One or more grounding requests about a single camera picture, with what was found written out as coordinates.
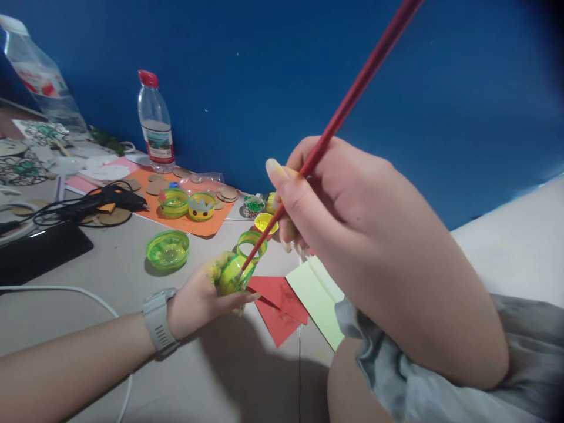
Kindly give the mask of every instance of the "red triangle paper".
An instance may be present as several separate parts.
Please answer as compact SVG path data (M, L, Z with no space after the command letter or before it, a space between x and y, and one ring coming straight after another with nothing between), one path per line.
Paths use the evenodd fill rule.
M307 325L307 310L285 277L253 276L249 288L260 293L283 313Z
M261 301L255 302L264 323L270 332L276 348L281 346L286 339L295 332L301 325L296 319L282 313L277 308L272 307Z

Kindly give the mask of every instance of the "wristwatch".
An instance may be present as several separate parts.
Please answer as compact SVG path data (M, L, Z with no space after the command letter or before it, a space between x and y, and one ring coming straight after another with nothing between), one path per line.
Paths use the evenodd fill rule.
M169 355L180 344L174 339L166 320L168 300L173 298L178 289L168 288L148 297L143 303L143 317L145 326L151 335L151 341L161 355Z

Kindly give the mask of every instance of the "leg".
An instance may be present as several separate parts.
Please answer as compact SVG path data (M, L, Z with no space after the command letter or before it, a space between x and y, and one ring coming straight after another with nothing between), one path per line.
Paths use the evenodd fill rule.
M327 382L331 423L393 423L372 395L354 359L359 343L360 340L345 338L331 363Z

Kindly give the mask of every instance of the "crown decoration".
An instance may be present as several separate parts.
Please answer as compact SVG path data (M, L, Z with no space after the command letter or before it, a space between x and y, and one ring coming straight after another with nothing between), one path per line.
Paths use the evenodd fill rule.
M208 197L208 195L204 194L201 195L203 193L198 193L198 194L193 194L188 198L188 206L190 207L190 209L192 210L196 210L198 212L206 212L206 211L210 211L216 204L213 200L211 200L210 203L206 203L206 197Z

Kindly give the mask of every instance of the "bottle label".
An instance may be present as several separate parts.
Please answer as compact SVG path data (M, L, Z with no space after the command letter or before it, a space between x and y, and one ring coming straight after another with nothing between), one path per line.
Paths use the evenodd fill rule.
M142 128L143 136L147 144L147 152L151 160L157 163L174 162L171 131L156 131L147 129L144 126L142 126Z
M33 94L61 98L61 92L68 90L60 73L44 72L28 63L13 63L13 66L27 89Z

